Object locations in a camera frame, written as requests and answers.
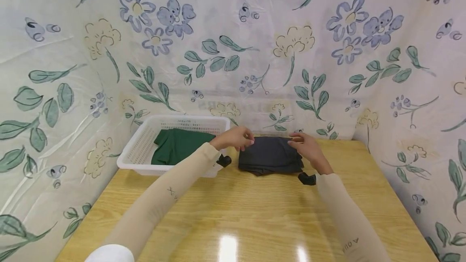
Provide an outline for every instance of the forearm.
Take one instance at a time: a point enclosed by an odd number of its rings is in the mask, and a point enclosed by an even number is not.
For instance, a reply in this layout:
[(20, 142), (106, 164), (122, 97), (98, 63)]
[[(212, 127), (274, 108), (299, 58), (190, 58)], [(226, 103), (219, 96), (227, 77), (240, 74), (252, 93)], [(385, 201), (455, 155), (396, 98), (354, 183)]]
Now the forearm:
[(173, 204), (218, 160), (220, 152), (205, 143), (188, 158), (159, 177), (126, 211), (104, 245), (131, 250), (137, 261), (154, 228)]
[(318, 175), (319, 195), (337, 228), (348, 262), (390, 262), (380, 238), (336, 174)]

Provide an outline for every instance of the fabric wall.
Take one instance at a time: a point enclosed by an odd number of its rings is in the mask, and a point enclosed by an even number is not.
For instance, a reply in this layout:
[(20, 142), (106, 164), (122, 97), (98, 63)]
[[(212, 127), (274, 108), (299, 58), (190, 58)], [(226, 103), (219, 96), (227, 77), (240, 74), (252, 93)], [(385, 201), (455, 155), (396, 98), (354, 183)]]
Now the fabric wall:
[(2, 0), (0, 261), (53, 261), (152, 114), (361, 140), (439, 260), (466, 261), (462, 6)]

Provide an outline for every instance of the laundry basket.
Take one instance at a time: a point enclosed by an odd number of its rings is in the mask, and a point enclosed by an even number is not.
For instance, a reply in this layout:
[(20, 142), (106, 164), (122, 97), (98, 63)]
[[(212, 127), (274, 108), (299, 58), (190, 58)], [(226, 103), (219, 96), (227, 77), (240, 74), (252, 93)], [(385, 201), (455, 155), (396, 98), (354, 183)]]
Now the laundry basket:
[[(126, 144), (123, 152), (116, 161), (120, 169), (132, 169), (141, 175), (161, 176), (170, 170), (170, 165), (150, 164), (157, 149), (154, 143), (161, 130), (183, 129), (219, 135), (230, 129), (230, 119), (214, 116), (194, 115), (154, 115), (147, 118)], [(203, 177), (215, 177), (222, 167), (214, 163)]]

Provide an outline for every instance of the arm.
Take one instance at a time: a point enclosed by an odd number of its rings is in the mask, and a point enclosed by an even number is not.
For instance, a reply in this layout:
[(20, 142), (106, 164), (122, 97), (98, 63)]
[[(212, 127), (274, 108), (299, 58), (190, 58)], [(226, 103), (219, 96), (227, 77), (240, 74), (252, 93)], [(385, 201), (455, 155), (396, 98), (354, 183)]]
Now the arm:
[(160, 220), (174, 203), (220, 157), (220, 149), (244, 149), (254, 143), (245, 127), (236, 127), (204, 143), (188, 158), (160, 176), (126, 211), (113, 231), (86, 262), (134, 262)]
[(346, 191), (338, 175), (323, 155), (316, 140), (303, 133), (292, 133), (290, 146), (308, 159), (318, 171), (319, 195), (327, 205), (337, 228), (341, 249), (348, 262), (390, 262), (390, 257), (380, 238), (358, 205)]

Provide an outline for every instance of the table surface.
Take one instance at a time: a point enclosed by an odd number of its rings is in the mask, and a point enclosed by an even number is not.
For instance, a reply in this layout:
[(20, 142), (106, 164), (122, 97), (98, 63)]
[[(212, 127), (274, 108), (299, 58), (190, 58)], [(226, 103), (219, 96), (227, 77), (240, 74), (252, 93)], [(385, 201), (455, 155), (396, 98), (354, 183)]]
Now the table surface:
[[(349, 140), (318, 142), (392, 261), (436, 262), (365, 146)], [(241, 172), (237, 155), (229, 153), (233, 163), (216, 178), (199, 179), (180, 198), (138, 261), (345, 262), (316, 186), (302, 185), (296, 175)], [(306, 162), (304, 170), (313, 173)], [(56, 261), (84, 261), (156, 179), (119, 170)]]

